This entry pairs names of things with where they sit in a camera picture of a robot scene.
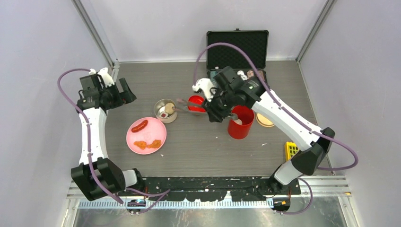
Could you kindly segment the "white egg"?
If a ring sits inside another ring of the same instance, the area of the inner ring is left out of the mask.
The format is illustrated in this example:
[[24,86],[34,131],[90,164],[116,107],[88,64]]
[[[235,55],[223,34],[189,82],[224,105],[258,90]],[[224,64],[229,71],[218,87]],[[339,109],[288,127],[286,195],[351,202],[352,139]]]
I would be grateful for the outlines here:
[[238,124],[238,125],[243,125],[243,122],[242,122],[242,120],[240,120],[240,119],[236,119],[236,120],[234,120],[234,122],[235,122],[236,124]]

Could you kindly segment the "red plastic cup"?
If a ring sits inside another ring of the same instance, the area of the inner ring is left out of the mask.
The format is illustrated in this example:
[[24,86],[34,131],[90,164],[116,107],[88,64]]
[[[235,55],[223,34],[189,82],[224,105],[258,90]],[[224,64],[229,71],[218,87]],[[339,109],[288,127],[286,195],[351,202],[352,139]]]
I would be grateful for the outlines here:
[[234,139],[244,139],[248,135],[254,121],[254,112],[242,105],[235,106],[231,112],[236,114],[238,119],[242,120],[243,125],[238,125],[234,120],[229,120],[227,132]]

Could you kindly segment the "sushi roll piece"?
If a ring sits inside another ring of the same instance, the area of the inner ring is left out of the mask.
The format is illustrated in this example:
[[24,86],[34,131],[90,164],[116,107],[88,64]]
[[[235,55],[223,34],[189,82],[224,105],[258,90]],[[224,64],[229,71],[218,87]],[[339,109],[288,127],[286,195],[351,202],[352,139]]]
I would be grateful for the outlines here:
[[158,117],[165,119],[169,117],[169,114],[167,112],[165,112],[164,108],[160,108],[158,111]]

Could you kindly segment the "beige round bun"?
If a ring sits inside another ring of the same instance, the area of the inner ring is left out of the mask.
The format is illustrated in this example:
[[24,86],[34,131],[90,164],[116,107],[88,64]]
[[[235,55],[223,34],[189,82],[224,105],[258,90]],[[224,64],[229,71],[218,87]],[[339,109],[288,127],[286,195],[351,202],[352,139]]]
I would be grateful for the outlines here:
[[174,103],[167,103],[165,105],[165,112],[168,115],[173,115],[175,113],[175,104]]

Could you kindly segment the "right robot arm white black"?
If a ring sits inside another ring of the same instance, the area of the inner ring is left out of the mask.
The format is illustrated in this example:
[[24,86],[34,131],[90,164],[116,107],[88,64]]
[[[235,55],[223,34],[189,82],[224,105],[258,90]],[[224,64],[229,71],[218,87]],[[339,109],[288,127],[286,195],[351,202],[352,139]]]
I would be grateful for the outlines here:
[[234,107],[245,106],[272,121],[296,143],[299,151],[281,164],[267,181],[273,194],[282,194],[302,175],[312,175],[330,149],[330,139],[335,132],[331,128],[321,129],[300,116],[257,76],[243,80],[234,69],[225,67],[214,80],[198,79],[192,89],[204,94],[202,107],[210,122],[222,122],[232,116]]

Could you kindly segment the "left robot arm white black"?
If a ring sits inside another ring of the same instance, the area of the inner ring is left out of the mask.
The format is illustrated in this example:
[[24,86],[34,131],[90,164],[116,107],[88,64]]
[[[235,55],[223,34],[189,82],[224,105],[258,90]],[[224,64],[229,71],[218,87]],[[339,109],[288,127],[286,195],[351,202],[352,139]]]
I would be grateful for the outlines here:
[[94,201],[109,194],[117,195],[126,189],[134,196],[141,195],[145,183],[138,169],[121,170],[107,154],[105,122],[107,112],[136,100],[124,78],[119,91],[107,72],[91,71],[81,77],[78,92],[78,115],[82,122],[82,151],[79,165],[71,169],[71,177],[83,195]]

